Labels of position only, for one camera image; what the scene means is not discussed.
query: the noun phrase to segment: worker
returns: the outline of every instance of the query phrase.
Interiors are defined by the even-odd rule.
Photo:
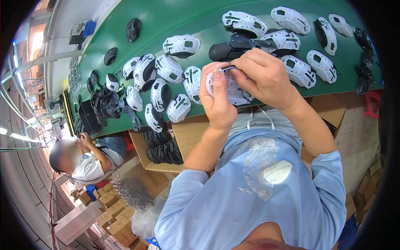
[[[55,172],[66,173],[83,185],[102,181],[122,165],[126,155],[126,142],[119,135],[96,141],[93,144],[87,133],[81,133],[76,143],[71,140],[56,142],[50,152],[50,166]]]
[[[230,64],[238,85],[267,106],[243,112],[229,103],[218,69]],[[253,48],[206,65],[199,97],[210,125],[172,181],[154,229],[161,249],[331,250],[346,221],[340,154],[281,60]],[[315,156],[311,173],[302,143]]]

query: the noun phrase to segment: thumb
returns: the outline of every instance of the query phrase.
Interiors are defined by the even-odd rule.
[[[258,88],[254,80],[248,78],[241,70],[231,69],[230,72],[235,76],[236,82],[240,87],[244,88],[244,90],[249,92],[252,96],[257,96]]]
[[[218,105],[218,103],[228,101],[225,75],[219,69],[214,69],[212,71],[212,81],[214,89],[214,103],[217,103]]]

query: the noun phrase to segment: fingernail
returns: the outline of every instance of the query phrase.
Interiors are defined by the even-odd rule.
[[[222,72],[217,68],[213,69],[213,71],[212,71],[212,79],[213,80],[221,80],[222,79]]]

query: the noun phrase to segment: hand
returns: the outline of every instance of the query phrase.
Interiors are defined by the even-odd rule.
[[[228,101],[226,93],[226,79],[219,70],[213,73],[214,97],[206,88],[206,79],[210,72],[229,66],[228,62],[212,62],[202,69],[202,80],[199,90],[199,97],[203,104],[204,111],[210,120],[210,127],[217,130],[230,130],[238,116],[237,109]]]
[[[76,143],[78,144],[78,147],[83,150],[83,152],[90,152],[90,149],[83,143],[81,138],[78,138]]]
[[[93,146],[92,139],[88,135],[88,133],[81,133],[81,143],[83,143],[87,148],[90,149],[90,147]]]
[[[282,61],[259,48],[248,50],[230,64],[239,69],[231,70],[238,85],[267,105],[283,111],[301,97]]]

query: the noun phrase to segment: green conveyor belt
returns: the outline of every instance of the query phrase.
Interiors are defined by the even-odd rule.
[[[133,80],[126,81],[122,77],[123,65],[134,56],[152,53],[159,56],[164,53],[162,43],[167,37],[174,35],[191,34],[200,40],[200,49],[193,56],[187,59],[173,57],[182,65],[185,70],[189,66],[202,68],[212,62],[208,57],[208,50],[213,44],[228,42],[231,32],[224,29],[222,15],[229,10],[247,12],[260,18],[267,28],[278,28],[278,25],[270,16],[273,8],[287,6],[301,12],[311,26],[311,32],[307,35],[298,35],[301,41],[298,55],[305,58],[310,50],[319,50],[330,58],[335,64],[338,72],[338,79],[335,83],[329,84],[317,76],[317,83],[311,89],[297,89],[302,96],[315,96],[321,94],[354,91],[358,80],[355,66],[360,63],[362,49],[354,37],[345,37],[336,32],[338,49],[334,56],[328,55],[318,42],[314,21],[322,16],[328,20],[330,13],[337,13],[348,21],[352,29],[356,27],[364,29],[362,22],[357,18],[356,12],[344,0],[122,0],[101,24],[92,40],[88,44],[80,61],[80,73],[82,83],[86,86],[86,80],[92,70],[97,70],[100,83],[104,84],[107,73],[116,74],[120,84],[125,86],[133,85]],[[142,21],[140,37],[134,43],[128,43],[125,39],[125,27],[132,18],[139,18]],[[118,48],[115,62],[110,66],[103,63],[104,54],[113,47]],[[383,88],[381,85],[381,71],[377,64],[372,67],[376,83],[373,89]],[[170,84],[172,97],[178,93],[185,93],[182,83]],[[77,95],[80,94],[82,101],[89,100],[90,95],[86,87],[81,93],[69,90],[71,106],[77,102]],[[143,106],[150,103],[150,91],[140,94],[143,99]],[[145,126],[144,109],[136,112],[142,126]],[[191,111],[188,116],[204,114],[201,105],[192,102]],[[163,112],[165,121],[168,121],[166,112]],[[94,137],[111,134],[132,128],[132,123],[127,114],[120,114],[119,119],[107,119],[108,126],[94,134]]]

